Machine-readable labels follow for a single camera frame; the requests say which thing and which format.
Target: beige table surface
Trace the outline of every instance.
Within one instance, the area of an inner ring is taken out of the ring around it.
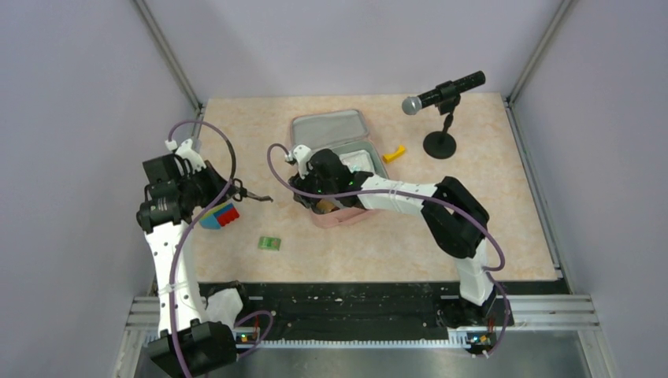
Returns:
[[[445,176],[462,181],[490,214],[489,230],[507,256],[495,274],[501,280],[555,280],[555,270],[503,102],[498,93],[463,94],[451,134],[458,149],[447,160],[422,149],[429,132],[442,127],[436,108],[406,116],[406,96],[366,95],[291,98],[211,99],[205,120],[220,127],[236,149],[237,174],[244,186],[274,203],[235,202],[241,217],[221,230],[195,227],[192,248],[200,282],[392,282],[458,280],[453,259],[434,241],[421,217],[380,212],[360,223],[330,229],[314,226],[307,210],[271,175],[269,144],[285,143],[294,117],[359,109],[380,154],[399,144],[406,153],[386,164],[393,180],[436,183]],[[202,128],[202,156],[223,176],[229,174],[225,143]],[[295,170],[273,155],[287,179]],[[282,239],[280,251],[258,249],[260,236]],[[490,264],[498,258],[488,245]]]

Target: microphone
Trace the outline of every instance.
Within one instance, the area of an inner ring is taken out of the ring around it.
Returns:
[[[451,101],[461,93],[474,89],[484,84],[485,77],[482,71],[472,73],[462,77],[459,80],[446,81],[439,84],[435,89],[419,94],[418,96],[407,97],[401,104],[403,112],[409,116],[418,113],[420,109],[427,106],[440,104],[441,102]]]

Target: open box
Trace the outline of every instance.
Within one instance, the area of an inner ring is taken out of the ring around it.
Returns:
[[[291,147],[303,144],[314,152],[329,148],[339,156],[350,156],[357,151],[362,152],[362,159],[368,157],[369,164],[362,165],[363,170],[371,167],[374,173],[385,179],[388,173],[383,166],[376,147],[371,143],[369,127],[362,112],[356,109],[322,113],[296,117],[290,126]],[[375,214],[375,210],[341,209],[340,204],[332,201],[336,208],[332,211],[316,213],[310,211],[311,220],[321,228],[338,225],[354,224]]]

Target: white wall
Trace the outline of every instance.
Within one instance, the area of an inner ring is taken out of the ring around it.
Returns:
[[[110,376],[154,274],[141,163],[192,113],[130,1],[3,2],[0,88],[0,376]]]
[[[518,103],[570,281],[622,376],[668,370],[667,61],[668,2],[580,1]]]
[[[560,1],[148,3],[207,100],[415,93],[477,70],[508,95]]]

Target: container lid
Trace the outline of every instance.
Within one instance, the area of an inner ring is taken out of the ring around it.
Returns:
[[[313,114],[297,117],[290,128],[292,146],[303,144],[311,150],[338,146],[369,136],[359,110]]]

